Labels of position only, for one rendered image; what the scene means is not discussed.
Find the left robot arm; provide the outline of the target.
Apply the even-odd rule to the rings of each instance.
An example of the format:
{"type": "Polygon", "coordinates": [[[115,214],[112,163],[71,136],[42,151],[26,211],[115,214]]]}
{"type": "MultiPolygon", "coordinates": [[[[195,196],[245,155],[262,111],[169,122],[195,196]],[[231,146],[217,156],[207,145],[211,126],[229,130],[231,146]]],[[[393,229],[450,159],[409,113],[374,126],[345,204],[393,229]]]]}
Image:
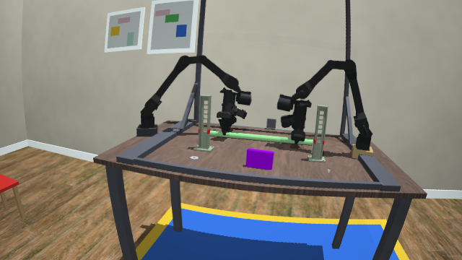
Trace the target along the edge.
{"type": "MultiPolygon", "coordinates": [[[[286,95],[280,95],[279,101],[277,102],[277,109],[283,111],[289,111],[294,109],[294,114],[297,116],[305,116],[307,112],[307,107],[311,108],[312,103],[309,100],[297,100],[305,99],[312,92],[313,88],[324,78],[332,69],[341,69],[344,70],[346,75],[348,75],[348,80],[352,90],[352,96],[354,99],[354,105],[356,109],[356,116],[353,116],[355,119],[354,125],[358,126],[358,130],[361,131],[357,137],[356,148],[358,150],[370,151],[370,141],[372,132],[369,129],[369,123],[367,121],[362,99],[359,92],[359,86],[357,83],[357,69],[356,64],[353,60],[346,61],[333,61],[329,60],[310,80],[300,85],[296,89],[296,93],[290,97],[286,95]],[[292,100],[290,100],[292,99],[292,100]],[[294,103],[294,104],[293,104],[294,103]],[[357,125],[356,125],[357,123],[357,125]]],[[[283,128],[295,127],[295,120],[293,115],[286,115],[281,117],[281,123],[283,128]]]]}

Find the purple block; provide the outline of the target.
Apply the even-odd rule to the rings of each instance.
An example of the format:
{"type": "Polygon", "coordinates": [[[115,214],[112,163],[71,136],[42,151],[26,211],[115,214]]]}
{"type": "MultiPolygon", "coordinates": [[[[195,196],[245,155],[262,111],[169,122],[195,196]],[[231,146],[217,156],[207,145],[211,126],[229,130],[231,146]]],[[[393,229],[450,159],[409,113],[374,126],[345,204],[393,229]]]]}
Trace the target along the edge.
{"type": "Polygon", "coordinates": [[[251,168],[271,170],[273,165],[273,159],[274,152],[259,149],[247,149],[245,166],[251,168]]]}

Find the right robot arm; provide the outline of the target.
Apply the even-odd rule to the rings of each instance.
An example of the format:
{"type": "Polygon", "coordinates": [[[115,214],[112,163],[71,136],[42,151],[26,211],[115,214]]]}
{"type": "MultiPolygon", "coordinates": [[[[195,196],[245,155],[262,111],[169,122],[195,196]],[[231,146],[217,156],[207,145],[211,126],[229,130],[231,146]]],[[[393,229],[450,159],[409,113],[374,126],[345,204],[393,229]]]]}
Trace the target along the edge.
{"type": "MultiPolygon", "coordinates": [[[[145,107],[143,111],[141,111],[141,128],[153,128],[154,127],[154,117],[152,116],[155,109],[157,110],[157,106],[159,106],[162,101],[160,101],[161,97],[168,89],[168,87],[172,84],[175,78],[189,65],[189,64],[198,64],[202,63],[205,67],[207,67],[210,71],[216,74],[218,77],[221,78],[225,86],[230,88],[231,90],[226,90],[225,87],[221,90],[221,93],[224,93],[223,102],[232,102],[235,103],[235,96],[237,104],[241,105],[250,105],[251,104],[251,92],[241,91],[239,88],[238,80],[233,76],[225,73],[222,71],[217,65],[211,62],[205,55],[201,56],[181,56],[175,65],[175,68],[167,77],[167,79],[162,83],[158,91],[145,103],[145,107]],[[185,57],[185,58],[184,58],[185,57]],[[233,92],[232,90],[236,90],[237,92],[233,92]],[[242,92],[242,93],[240,93],[242,92]]],[[[235,91],[234,90],[234,91],[235,91]]],[[[232,109],[232,115],[239,116],[245,119],[247,113],[245,110],[240,110],[237,106],[234,106],[232,109]],[[237,114],[237,115],[236,115],[237,114]]]]}

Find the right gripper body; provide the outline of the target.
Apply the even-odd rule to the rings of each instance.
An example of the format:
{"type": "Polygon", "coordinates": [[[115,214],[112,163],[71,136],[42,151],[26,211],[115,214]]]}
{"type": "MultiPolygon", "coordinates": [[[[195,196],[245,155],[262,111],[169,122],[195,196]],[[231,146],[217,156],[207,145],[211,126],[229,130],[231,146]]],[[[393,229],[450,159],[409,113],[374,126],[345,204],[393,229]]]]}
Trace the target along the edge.
{"type": "Polygon", "coordinates": [[[224,120],[231,120],[232,122],[236,122],[237,119],[236,119],[235,115],[232,115],[232,109],[233,109],[234,106],[235,106],[235,103],[223,102],[222,111],[219,111],[217,113],[217,118],[222,118],[224,120]],[[229,113],[222,113],[222,112],[229,112],[229,113]]]}

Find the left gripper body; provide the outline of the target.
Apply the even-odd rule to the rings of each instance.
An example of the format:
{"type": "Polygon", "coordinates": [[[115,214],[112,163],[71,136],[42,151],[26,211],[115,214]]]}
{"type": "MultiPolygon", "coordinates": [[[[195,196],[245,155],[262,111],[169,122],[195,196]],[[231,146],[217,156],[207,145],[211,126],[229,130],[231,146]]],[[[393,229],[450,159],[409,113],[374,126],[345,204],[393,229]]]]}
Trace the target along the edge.
{"type": "Polygon", "coordinates": [[[305,132],[303,129],[305,128],[305,116],[297,116],[293,114],[295,120],[295,130],[292,131],[291,140],[293,141],[305,141],[305,132]]]}

